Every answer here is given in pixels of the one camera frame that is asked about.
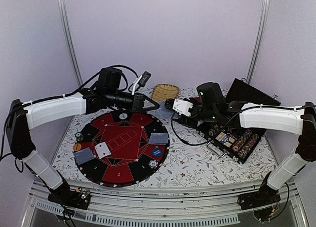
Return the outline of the white dealer button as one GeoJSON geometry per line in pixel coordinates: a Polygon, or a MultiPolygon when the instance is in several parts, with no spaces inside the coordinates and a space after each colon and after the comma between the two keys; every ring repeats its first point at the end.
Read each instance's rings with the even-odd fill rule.
{"type": "Polygon", "coordinates": [[[121,114],[119,115],[119,118],[120,118],[121,120],[125,120],[125,119],[127,119],[127,117],[128,117],[128,114],[126,114],[126,113],[121,113],[121,114]]]}

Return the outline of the dealt blue cards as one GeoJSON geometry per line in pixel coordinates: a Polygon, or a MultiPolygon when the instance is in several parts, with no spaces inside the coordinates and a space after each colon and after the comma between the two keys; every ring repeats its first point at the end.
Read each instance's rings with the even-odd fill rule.
{"type": "Polygon", "coordinates": [[[152,133],[149,138],[150,145],[166,145],[168,142],[168,133],[152,133]]]}
{"type": "Polygon", "coordinates": [[[94,159],[93,152],[90,148],[85,148],[74,153],[75,161],[77,165],[82,165],[90,160],[94,159]]]}

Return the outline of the blue small blind chip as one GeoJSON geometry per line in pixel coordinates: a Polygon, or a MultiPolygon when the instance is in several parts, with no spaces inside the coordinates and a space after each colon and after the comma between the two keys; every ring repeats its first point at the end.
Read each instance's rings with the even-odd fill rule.
{"type": "Polygon", "coordinates": [[[159,157],[162,157],[163,155],[163,151],[159,148],[155,148],[152,150],[152,157],[154,158],[159,158],[159,157]]]}

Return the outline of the blue white ten chip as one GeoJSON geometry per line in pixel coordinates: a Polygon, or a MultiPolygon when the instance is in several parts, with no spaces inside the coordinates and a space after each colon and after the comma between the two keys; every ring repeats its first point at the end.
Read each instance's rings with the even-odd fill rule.
{"type": "Polygon", "coordinates": [[[150,160],[150,161],[149,161],[149,167],[152,168],[152,169],[157,168],[158,165],[159,165],[159,162],[156,161],[156,160],[150,160]]]}

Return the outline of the poker chip stack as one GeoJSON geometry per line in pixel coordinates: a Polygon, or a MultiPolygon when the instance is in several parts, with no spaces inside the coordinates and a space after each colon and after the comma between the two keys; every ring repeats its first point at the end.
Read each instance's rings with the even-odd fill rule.
{"type": "Polygon", "coordinates": [[[77,132],[77,133],[75,134],[75,138],[76,138],[76,141],[77,141],[77,142],[81,142],[81,141],[83,140],[83,135],[82,135],[82,133],[81,133],[81,132],[77,132]]]}

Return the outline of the orange dealer button chip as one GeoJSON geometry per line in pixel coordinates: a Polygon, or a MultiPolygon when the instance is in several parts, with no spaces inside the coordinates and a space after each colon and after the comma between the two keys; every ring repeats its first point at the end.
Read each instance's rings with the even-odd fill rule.
{"type": "Polygon", "coordinates": [[[80,151],[81,150],[81,144],[77,143],[73,146],[74,152],[80,151]]]}

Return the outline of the blue checkered card deck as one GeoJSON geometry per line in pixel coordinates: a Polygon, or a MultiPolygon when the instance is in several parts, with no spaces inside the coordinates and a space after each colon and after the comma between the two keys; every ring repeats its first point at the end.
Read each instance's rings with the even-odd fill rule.
{"type": "Polygon", "coordinates": [[[172,117],[174,111],[167,109],[165,107],[165,102],[163,102],[163,101],[157,101],[157,103],[159,104],[159,108],[156,110],[158,117],[170,119],[172,117]]]}

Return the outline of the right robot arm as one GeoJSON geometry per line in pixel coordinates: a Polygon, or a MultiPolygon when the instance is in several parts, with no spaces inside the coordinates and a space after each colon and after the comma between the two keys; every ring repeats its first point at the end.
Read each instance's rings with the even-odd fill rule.
{"type": "Polygon", "coordinates": [[[226,96],[220,85],[207,82],[197,87],[198,96],[168,99],[167,109],[179,115],[177,122],[202,133],[207,146],[244,163],[267,130],[298,135],[297,146],[270,171],[256,192],[238,197],[241,207],[279,201],[279,189],[316,159],[316,107],[282,107],[272,97],[236,79],[226,96]]]}

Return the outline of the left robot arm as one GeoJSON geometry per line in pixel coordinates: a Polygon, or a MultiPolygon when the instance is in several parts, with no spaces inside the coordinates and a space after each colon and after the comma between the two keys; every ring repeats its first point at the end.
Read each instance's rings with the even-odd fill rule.
{"type": "Polygon", "coordinates": [[[102,68],[92,76],[97,80],[90,88],[83,84],[68,94],[24,103],[16,99],[11,103],[2,138],[8,140],[11,154],[40,178],[62,204],[70,204],[74,199],[73,193],[62,175],[36,150],[30,130],[52,121],[92,114],[110,107],[134,113],[158,109],[157,102],[137,93],[140,87],[145,86],[151,74],[144,72],[137,76],[132,91],[128,92],[126,88],[119,87],[120,80],[126,78],[123,68],[123,65],[102,68]]]}

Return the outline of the boxed card deck in case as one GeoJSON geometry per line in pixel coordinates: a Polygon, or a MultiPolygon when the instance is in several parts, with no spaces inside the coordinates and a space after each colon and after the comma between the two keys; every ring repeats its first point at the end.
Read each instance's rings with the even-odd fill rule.
{"type": "Polygon", "coordinates": [[[224,132],[221,132],[215,139],[228,148],[230,148],[237,140],[236,137],[224,132]]]}

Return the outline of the black poker chip case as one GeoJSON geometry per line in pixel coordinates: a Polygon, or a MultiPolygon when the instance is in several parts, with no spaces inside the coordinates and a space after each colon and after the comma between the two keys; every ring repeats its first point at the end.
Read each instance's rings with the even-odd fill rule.
{"type": "Polygon", "coordinates": [[[204,122],[197,127],[197,131],[204,138],[211,140],[212,144],[224,155],[228,155],[236,162],[244,164],[266,130],[260,127],[242,127],[239,118],[242,115],[240,112],[242,107],[247,103],[279,106],[281,102],[239,79],[233,81],[226,96],[223,95],[219,84],[216,82],[206,82],[199,85],[197,92],[202,102],[202,105],[198,106],[204,108],[204,122]],[[253,132],[252,134],[259,135],[259,140],[245,159],[240,158],[238,152],[235,153],[232,150],[233,145],[228,148],[215,139],[221,132],[238,139],[247,129],[250,129],[253,132]]]}

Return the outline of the round red black poker mat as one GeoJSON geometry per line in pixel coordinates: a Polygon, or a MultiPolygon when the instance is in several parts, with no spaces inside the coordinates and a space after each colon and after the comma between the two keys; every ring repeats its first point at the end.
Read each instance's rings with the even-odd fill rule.
{"type": "Polygon", "coordinates": [[[82,165],[77,165],[79,171],[90,181],[105,187],[121,188],[137,184],[153,175],[163,165],[168,151],[166,145],[150,145],[152,133],[168,133],[163,123],[147,113],[132,113],[128,111],[112,111],[105,113],[80,131],[83,140],[81,150],[90,148],[94,159],[82,165]],[[127,119],[121,120],[121,113],[128,114],[127,119]],[[105,142],[111,155],[99,159],[95,146],[105,142]],[[152,150],[159,148],[162,157],[152,157],[152,150]],[[149,161],[159,162],[157,168],[149,167],[149,161]]]}

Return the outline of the poker chip row in case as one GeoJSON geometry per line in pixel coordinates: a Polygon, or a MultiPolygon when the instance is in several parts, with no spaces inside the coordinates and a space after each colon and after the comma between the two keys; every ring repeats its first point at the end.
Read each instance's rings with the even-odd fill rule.
{"type": "Polygon", "coordinates": [[[233,144],[232,150],[237,153],[246,144],[247,140],[252,136],[252,131],[247,129],[233,144]]]}

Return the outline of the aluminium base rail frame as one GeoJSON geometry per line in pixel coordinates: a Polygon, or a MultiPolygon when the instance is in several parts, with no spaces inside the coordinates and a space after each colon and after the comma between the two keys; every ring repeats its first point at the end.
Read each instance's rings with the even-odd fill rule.
{"type": "Polygon", "coordinates": [[[262,223],[254,209],[243,210],[241,194],[254,192],[259,181],[193,188],[105,188],[69,181],[72,188],[91,192],[87,210],[71,209],[78,227],[307,227],[302,201],[294,183],[279,191],[275,219],[262,223]]]}

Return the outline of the left aluminium corner post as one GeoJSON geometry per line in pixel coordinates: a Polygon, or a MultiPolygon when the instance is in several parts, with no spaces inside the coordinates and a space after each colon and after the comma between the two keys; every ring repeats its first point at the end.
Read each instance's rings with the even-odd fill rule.
{"type": "Polygon", "coordinates": [[[69,24],[69,19],[68,19],[68,14],[67,14],[67,7],[66,7],[66,0],[57,0],[58,3],[58,8],[60,12],[60,17],[61,17],[61,23],[65,35],[65,40],[66,40],[66,45],[68,48],[70,60],[72,63],[72,67],[74,70],[75,78],[77,81],[78,85],[83,84],[81,72],[79,69],[78,61],[77,61],[77,56],[75,52],[75,47],[71,35],[71,29],[70,29],[70,24],[69,24]]]}

